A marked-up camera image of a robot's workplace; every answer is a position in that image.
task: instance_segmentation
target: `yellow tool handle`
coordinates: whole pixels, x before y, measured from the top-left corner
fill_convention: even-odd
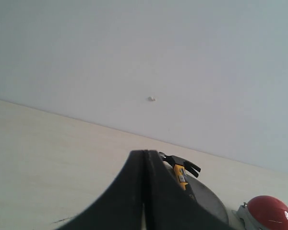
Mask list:
[[[173,167],[173,170],[174,170],[176,180],[179,183],[179,185],[182,187],[182,189],[190,198],[196,201],[195,194],[191,188],[191,185],[187,181],[187,175],[186,175],[186,171],[184,167],[182,165],[175,164]]]

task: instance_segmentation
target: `light wood surface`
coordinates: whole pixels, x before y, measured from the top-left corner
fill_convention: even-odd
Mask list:
[[[231,210],[256,195],[288,205],[286,174],[0,101],[0,230],[55,229],[105,191],[133,149],[199,165],[237,229]]]

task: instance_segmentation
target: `gray metal disc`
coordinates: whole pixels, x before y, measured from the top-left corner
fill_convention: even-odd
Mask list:
[[[173,169],[167,166],[168,170],[175,178]],[[228,213],[222,201],[206,185],[196,180],[194,177],[187,175],[187,180],[194,191],[196,200],[200,206],[217,217],[219,220],[229,224]]]

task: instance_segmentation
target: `red dome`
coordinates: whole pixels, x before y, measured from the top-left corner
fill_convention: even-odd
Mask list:
[[[280,200],[260,195],[247,204],[250,214],[270,230],[288,230],[288,207]]]

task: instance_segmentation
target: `wall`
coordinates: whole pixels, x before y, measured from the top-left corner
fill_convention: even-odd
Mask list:
[[[0,99],[288,173],[288,0],[0,0]]]
[[[288,205],[288,175],[0,101],[0,230],[50,230],[98,198],[133,149],[202,168],[199,180],[231,210],[256,195]]]

